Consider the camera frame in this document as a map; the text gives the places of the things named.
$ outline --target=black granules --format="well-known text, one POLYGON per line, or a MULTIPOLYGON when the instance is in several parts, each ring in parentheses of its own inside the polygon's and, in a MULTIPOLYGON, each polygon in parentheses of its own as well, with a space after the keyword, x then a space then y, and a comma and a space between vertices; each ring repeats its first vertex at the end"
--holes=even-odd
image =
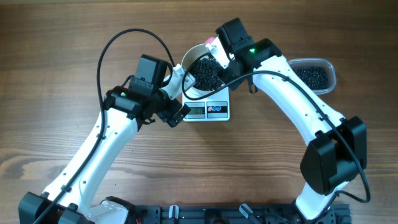
POLYGON ((195 77, 193 87, 203 91, 216 90, 223 84, 218 78, 223 72, 223 67, 215 59, 201 59, 190 70, 190 73, 195 77))
POLYGON ((322 67, 298 67, 293 68, 293 71, 311 90, 324 90, 328 88, 328 75, 322 67))

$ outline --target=white kitchen scale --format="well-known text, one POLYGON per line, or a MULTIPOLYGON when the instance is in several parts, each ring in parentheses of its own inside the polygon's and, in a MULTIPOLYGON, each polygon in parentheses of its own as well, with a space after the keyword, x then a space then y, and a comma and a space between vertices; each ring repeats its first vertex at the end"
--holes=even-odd
MULTIPOLYGON (((191 98, 198 98, 206 93, 192 87, 187 92, 191 98)), ((229 89, 225 88, 218 93, 202 100, 188 100, 182 96, 183 105, 191 108, 191 112, 184 117, 186 122, 195 121, 227 121, 229 120, 229 89)))

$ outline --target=wooden table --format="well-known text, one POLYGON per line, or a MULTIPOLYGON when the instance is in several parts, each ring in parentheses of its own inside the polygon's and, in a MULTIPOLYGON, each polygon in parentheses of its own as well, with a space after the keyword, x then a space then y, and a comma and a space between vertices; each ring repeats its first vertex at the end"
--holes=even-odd
MULTIPOLYGON (((0 7, 0 223, 18 222, 76 153, 99 112, 96 66, 107 41, 139 27, 158 34, 176 62, 234 17, 288 59, 321 57, 337 86, 320 96, 368 127, 370 204, 348 197, 354 223, 398 222, 398 4, 393 1, 149 1, 0 7)), ((102 89, 120 85, 141 54, 167 59, 145 34, 117 40, 105 56, 102 89)), ((120 153, 101 184, 107 196, 146 205, 290 203, 305 183, 305 145, 285 114, 247 85, 231 92, 222 123, 156 122, 120 153)), ((356 178, 346 188, 364 197, 356 178)))

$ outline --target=bowl of black beans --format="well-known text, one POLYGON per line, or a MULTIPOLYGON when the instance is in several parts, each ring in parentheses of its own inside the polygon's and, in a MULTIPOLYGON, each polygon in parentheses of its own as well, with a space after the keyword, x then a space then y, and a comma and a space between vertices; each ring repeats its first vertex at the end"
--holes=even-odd
POLYGON ((336 86, 333 65, 322 58, 300 58, 289 61, 296 75, 317 95, 331 92, 336 86))
MULTIPOLYGON (((182 68, 184 70, 188 69, 193 61, 206 52, 207 49, 204 44, 194 46, 182 59, 182 68)), ((189 72, 195 78, 195 84, 192 89, 199 95, 205 95, 224 85, 219 78, 223 75, 224 69, 214 58, 203 57, 192 65, 189 72)))

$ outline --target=pink object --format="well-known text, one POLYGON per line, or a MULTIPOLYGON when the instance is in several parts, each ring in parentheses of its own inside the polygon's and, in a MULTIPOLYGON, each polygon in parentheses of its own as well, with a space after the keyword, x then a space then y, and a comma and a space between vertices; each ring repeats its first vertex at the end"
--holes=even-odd
POLYGON ((207 39, 207 40, 205 41, 205 45, 206 45, 206 44, 212 43, 215 39, 216 39, 216 37, 210 37, 209 39, 207 39))

